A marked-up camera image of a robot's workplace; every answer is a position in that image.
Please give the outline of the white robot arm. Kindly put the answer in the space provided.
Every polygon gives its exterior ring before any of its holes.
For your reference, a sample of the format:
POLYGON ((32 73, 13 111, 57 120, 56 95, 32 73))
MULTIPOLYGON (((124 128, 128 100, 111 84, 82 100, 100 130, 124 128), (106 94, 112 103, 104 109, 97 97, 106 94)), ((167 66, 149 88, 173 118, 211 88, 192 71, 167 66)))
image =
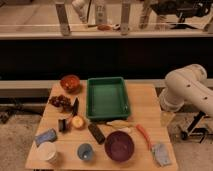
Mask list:
POLYGON ((165 111, 177 112, 188 101, 213 118, 213 90, 203 84, 206 79, 207 71, 199 64, 170 71, 159 95, 160 106, 165 111))

